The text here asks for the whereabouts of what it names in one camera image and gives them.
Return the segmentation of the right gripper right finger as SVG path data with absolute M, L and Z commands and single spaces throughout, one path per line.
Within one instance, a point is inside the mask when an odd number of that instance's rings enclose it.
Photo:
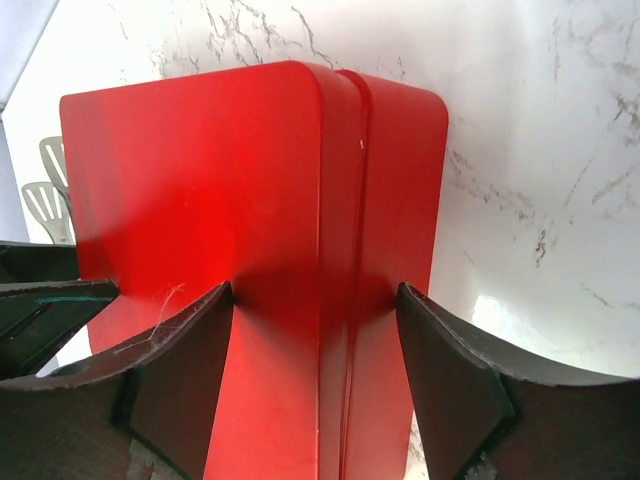
M 433 479 L 635 479 L 639 383 L 554 361 L 408 284 L 396 318 Z

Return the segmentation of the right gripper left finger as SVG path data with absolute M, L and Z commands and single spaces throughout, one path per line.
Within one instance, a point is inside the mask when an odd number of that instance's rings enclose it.
M 223 282 L 106 351 L 2 381 L 2 478 L 203 478 L 232 314 Z

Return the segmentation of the red box lid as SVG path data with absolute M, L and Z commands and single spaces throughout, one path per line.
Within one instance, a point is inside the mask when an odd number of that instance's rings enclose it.
M 61 99 L 80 270 L 120 290 L 92 350 L 232 286 L 208 479 L 340 473 L 367 106 L 295 61 Z

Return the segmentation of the metal tweezers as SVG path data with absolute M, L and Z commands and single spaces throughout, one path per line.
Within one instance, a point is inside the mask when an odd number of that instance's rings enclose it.
M 43 138 L 39 142 L 39 153 L 48 180 L 24 184 L 21 187 L 22 198 L 27 210 L 53 244 L 74 245 L 75 234 L 62 137 Z

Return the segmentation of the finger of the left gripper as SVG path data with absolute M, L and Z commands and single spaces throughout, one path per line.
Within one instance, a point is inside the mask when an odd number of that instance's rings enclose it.
M 1 243 L 1 376 L 34 375 L 119 296 L 80 277 L 72 245 Z

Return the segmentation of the red cookie box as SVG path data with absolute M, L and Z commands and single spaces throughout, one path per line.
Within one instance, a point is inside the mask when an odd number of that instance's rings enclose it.
M 429 284 L 449 115 L 431 91 L 342 74 L 363 94 L 365 137 L 339 476 L 401 479 L 413 404 L 396 293 Z

